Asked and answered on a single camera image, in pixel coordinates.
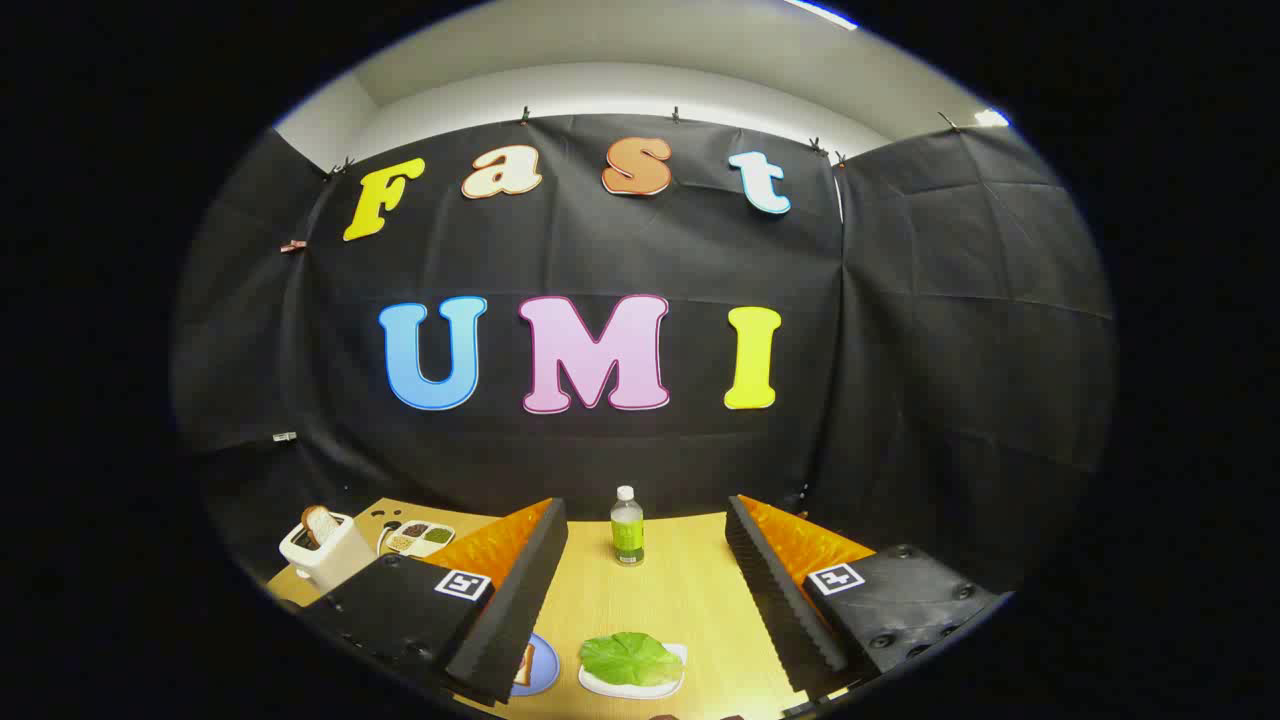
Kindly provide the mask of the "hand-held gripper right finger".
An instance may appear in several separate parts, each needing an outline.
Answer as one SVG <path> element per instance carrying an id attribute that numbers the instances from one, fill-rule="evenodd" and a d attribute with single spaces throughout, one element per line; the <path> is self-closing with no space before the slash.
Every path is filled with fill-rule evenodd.
<path id="1" fill-rule="evenodd" d="M 733 495 L 724 538 L 795 689 L 818 698 L 902 673 L 1001 603 L 914 544 L 870 550 Z"/>

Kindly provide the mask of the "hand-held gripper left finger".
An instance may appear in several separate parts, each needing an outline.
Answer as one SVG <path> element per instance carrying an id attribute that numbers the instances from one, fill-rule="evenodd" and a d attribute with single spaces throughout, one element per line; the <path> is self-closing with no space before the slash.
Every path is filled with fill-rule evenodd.
<path id="1" fill-rule="evenodd" d="M 564 501 L 545 498 L 426 559 L 378 559 L 300 618 L 417 691 L 504 703 L 567 539 Z"/>

